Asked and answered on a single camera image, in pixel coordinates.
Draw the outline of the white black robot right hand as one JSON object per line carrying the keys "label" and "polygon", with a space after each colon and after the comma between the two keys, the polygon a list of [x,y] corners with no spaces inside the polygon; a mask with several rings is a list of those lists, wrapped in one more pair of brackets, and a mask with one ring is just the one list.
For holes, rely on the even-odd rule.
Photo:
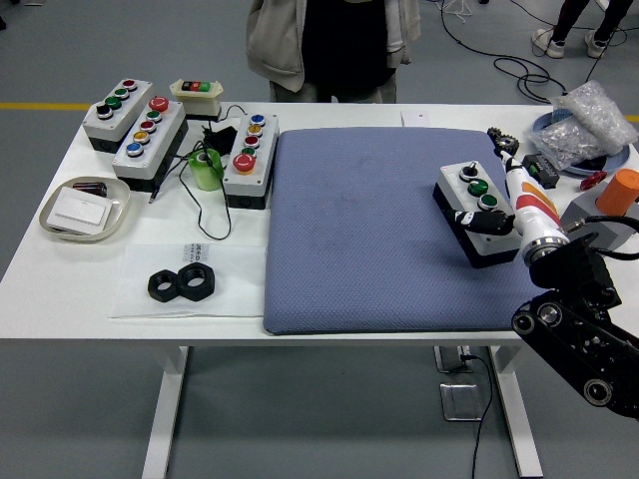
{"label": "white black robot right hand", "polygon": [[506,236],[517,231],[522,236],[521,251],[542,244],[567,244],[569,239],[562,230],[554,203],[540,192],[519,161],[504,151],[500,156],[513,213],[445,210],[445,217],[463,230],[477,234]]}

